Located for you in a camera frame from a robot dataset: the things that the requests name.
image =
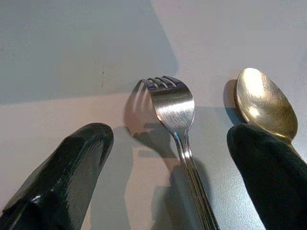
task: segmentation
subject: stainless steel fork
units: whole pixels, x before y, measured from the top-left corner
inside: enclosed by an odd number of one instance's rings
[[[163,76],[142,81],[150,93],[158,120],[175,139],[202,227],[205,230],[219,230],[189,145],[189,130],[195,115],[194,99],[190,90],[182,81],[172,77]]]

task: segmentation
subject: brass spoon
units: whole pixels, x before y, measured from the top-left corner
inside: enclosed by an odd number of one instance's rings
[[[297,118],[283,92],[264,73],[244,69],[236,83],[235,100],[245,119],[286,142],[297,154],[291,141],[297,133]]]

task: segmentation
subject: fork tine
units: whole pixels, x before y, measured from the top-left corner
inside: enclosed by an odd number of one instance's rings
[[[161,89],[165,89],[166,88],[165,85],[163,84],[163,82],[161,82],[158,79],[149,78],[148,80],[152,80],[154,83],[156,83],[158,88],[161,88]]]
[[[163,78],[168,79],[169,81],[171,81],[176,86],[185,85],[182,81],[178,80],[177,78],[173,78],[173,77],[169,77],[169,76],[163,76]]]
[[[148,90],[156,90],[157,87],[151,80],[142,79],[143,83],[146,85]]]
[[[168,88],[174,88],[175,85],[173,85],[173,83],[169,80],[167,80],[166,78],[156,78],[159,79],[160,81],[164,82],[164,84],[168,87]]]

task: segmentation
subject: fork handle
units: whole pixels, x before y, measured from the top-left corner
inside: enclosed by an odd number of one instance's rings
[[[189,131],[183,134],[174,133],[173,137],[176,142],[179,158],[187,178],[190,191],[204,230],[219,230],[216,218],[209,204],[208,197],[203,188],[200,175],[196,169],[190,144]]]

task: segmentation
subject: white table surface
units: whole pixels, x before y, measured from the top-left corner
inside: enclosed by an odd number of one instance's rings
[[[241,69],[292,104],[307,160],[306,0],[1,0],[0,208],[67,135],[91,122],[115,142],[83,230],[199,229],[174,142],[126,106],[137,81],[182,79],[196,103],[192,153],[222,230],[262,230],[228,152]]]

